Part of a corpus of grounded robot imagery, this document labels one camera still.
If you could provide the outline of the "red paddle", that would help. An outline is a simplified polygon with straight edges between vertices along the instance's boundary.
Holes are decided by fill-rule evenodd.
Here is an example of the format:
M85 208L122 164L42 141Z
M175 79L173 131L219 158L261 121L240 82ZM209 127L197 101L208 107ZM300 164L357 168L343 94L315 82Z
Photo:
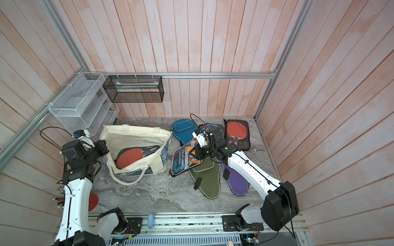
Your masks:
M233 143L242 151L249 151L250 132L247 121L242 120L227 120L225 122L225 139L227 143Z

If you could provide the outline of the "black red paddle set case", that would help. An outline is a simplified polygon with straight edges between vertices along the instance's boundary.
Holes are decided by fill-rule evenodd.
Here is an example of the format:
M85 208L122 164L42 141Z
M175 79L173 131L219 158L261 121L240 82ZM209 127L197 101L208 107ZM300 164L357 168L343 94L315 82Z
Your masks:
M124 169L136 161L143 159L159 150L160 146L126 148L119 152L115 160L118 169Z

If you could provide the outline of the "green paddle cover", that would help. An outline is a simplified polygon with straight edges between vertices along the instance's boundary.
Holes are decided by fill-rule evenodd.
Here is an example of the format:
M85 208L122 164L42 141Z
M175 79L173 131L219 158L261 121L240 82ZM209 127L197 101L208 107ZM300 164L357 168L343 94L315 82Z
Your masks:
M220 194L220 164L206 158L203 162L190 170L194 180L194 189L200 190L208 199L215 199Z

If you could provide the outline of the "purple paddle cover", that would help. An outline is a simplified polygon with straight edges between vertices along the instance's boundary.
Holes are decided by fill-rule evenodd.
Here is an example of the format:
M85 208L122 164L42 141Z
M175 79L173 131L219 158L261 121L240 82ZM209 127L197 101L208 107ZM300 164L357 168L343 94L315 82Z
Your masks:
M227 181L232 193L237 196L243 196L247 194L249 189L248 181L228 165L221 164L221 166L223 168L223 177Z

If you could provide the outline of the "teal paddle cover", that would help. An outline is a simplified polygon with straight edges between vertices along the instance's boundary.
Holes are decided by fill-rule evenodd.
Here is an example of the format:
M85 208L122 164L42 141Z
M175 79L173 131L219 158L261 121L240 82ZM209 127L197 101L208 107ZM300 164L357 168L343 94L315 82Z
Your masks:
M197 125L187 118L176 120L171 125L171 132L174 137L179 141L181 146L191 142L194 137L193 133L197 130Z

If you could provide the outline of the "Deerway paddle set clear case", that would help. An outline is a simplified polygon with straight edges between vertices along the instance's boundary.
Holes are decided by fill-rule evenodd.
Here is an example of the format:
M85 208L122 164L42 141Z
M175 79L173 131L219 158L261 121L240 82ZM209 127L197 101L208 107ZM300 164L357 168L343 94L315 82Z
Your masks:
M203 130L209 130L209 131L219 131L222 136L224 136L224 126L222 124L216 124L216 123L205 123L203 125Z

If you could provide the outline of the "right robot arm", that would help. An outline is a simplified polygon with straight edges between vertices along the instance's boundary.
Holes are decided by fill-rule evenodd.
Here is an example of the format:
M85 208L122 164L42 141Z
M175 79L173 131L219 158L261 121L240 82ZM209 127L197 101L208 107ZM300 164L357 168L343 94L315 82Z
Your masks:
M227 143L220 131L198 128L192 133L198 141L192 151L195 158L206 158L226 164L237 171L254 187L263 200L261 204L247 204L236 212L239 228L246 224L265 223L279 232L299 214L299 205L293 184L280 182L258 167L237 145Z

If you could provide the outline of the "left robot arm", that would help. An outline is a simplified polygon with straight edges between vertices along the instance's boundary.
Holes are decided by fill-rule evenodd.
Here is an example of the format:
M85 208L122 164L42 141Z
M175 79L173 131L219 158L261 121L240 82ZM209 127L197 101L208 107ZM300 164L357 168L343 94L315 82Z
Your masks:
M95 245L104 243L89 230L88 205L95 176L94 165L108 153L104 140L93 143L73 140L63 145L61 154L66 161L61 183L65 190L65 204L55 246L84 245L83 240L88 238Z

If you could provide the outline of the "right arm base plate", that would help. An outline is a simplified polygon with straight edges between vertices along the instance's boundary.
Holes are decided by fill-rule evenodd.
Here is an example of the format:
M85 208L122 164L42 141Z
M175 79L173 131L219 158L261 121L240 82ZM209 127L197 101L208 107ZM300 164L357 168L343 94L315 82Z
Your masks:
M241 232L241 231L263 231L262 223L246 223L240 216L237 215L223 215L222 226L225 232Z

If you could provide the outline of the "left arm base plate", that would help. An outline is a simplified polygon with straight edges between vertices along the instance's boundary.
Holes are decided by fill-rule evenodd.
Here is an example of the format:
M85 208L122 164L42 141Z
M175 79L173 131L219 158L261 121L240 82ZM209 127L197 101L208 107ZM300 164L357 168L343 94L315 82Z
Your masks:
M142 217L126 217L121 219L112 234L140 234Z

